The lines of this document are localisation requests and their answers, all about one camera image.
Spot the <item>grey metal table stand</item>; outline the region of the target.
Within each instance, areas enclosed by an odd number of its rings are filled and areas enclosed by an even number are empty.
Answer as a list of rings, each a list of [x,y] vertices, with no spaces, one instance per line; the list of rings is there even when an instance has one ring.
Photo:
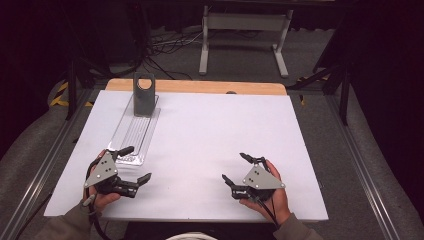
[[[199,74],[206,75],[208,69],[210,30],[246,30],[278,32],[279,40],[272,45],[272,51],[282,78],[289,76],[283,58],[283,45],[292,20],[293,11],[288,10],[281,15],[260,15],[242,13],[214,13],[208,6],[204,7],[202,17],[202,49],[199,63]]]

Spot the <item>person's left hand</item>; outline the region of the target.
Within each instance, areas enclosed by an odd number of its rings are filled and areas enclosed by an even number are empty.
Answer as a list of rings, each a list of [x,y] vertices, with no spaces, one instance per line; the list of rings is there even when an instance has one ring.
[[[83,205],[91,206],[96,212],[102,212],[109,204],[119,200],[121,196],[118,193],[101,194],[94,186],[83,190]]]

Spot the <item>translucent grey phone case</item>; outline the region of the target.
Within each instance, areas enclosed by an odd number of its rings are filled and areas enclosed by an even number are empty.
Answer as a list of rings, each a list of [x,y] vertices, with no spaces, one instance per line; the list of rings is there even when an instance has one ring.
[[[133,76],[134,115],[148,117],[156,106],[155,76],[152,73],[135,72]]]

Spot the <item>clear plastic storage bin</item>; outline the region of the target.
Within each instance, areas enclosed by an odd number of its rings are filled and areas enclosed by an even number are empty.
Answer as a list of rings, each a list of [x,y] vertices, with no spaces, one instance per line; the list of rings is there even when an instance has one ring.
[[[124,156],[118,155],[117,164],[141,166],[144,163],[160,111],[156,107],[151,116],[136,116],[133,98],[130,98],[107,149],[118,151],[132,146],[134,150]]]

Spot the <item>aluminium floor rail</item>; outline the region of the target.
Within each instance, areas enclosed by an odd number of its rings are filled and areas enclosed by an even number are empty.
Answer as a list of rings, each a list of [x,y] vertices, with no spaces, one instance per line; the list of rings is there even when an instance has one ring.
[[[75,125],[75,122],[84,109],[86,101],[90,98],[92,92],[92,89],[85,89],[81,91],[81,95],[77,98],[76,106],[70,111],[71,116],[62,124],[58,135],[54,139],[53,145],[41,162],[41,166],[36,172],[34,178],[31,180],[29,186],[26,188],[25,194],[19,202],[4,231],[0,234],[0,240],[15,240],[19,231],[25,225],[25,222],[29,218],[31,209],[44,188],[50,172],[58,159],[58,155],[62,151],[62,147],[69,135],[69,132]]]
[[[356,96],[350,98],[346,125],[339,116],[338,97],[327,96],[326,101],[384,238],[424,240],[424,225],[418,212],[388,166]]]

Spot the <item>black metal stand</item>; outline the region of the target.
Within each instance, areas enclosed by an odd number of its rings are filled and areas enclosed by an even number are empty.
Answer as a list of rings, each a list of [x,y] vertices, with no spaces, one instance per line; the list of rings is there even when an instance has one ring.
[[[333,95],[338,88],[341,88],[338,113],[342,123],[347,126],[347,108],[351,80],[349,65],[334,65],[323,69],[312,76],[297,81],[294,85],[288,86],[287,90],[300,90],[324,77],[327,77],[325,84],[321,88],[324,95]]]

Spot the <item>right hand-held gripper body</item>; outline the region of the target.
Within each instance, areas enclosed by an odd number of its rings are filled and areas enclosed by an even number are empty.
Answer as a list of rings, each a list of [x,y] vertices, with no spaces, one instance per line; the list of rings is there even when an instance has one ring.
[[[231,189],[234,199],[250,199],[254,202],[269,200],[274,191],[285,188],[285,184],[271,174],[264,157],[255,158],[253,167],[243,179],[242,185]]]

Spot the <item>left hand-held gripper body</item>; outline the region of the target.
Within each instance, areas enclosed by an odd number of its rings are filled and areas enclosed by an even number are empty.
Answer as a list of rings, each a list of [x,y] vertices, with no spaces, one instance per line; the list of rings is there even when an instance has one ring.
[[[88,168],[88,177],[84,187],[86,189],[94,187],[98,193],[103,195],[117,193],[124,197],[134,198],[139,184],[124,181],[118,176],[115,162],[122,154],[122,151],[103,150],[94,161],[94,170]]]

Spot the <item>white round object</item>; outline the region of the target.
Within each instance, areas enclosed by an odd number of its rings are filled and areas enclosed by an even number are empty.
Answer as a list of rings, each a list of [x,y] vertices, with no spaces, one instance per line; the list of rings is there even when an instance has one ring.
[[[187,232],[170,236],[165,240],[209,240],[209,236],[201,232]]]

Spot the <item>white table mat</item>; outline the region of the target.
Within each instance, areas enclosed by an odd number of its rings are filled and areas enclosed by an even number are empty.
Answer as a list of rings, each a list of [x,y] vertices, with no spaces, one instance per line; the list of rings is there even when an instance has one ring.
[[[127,181],[150,173],[135,198],[109,205],[109,220],[260,222],[231,196],[224,180],[241,183],[243,154],[265,157],[279,170],[290,209],[303,221],[328,214],[287,96],[162,93],[159,119],[140,166],[118,168]]]

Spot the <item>person's right hand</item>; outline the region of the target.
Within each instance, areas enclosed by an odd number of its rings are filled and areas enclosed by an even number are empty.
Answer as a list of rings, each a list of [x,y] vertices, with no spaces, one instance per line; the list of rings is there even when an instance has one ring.
[[[276,189],[272,197],[263,204],[254,203],[248,199],[241,199],[239,203],[260,213],[265,219],[278,226],[280,226],[291,214],[284,188]]]

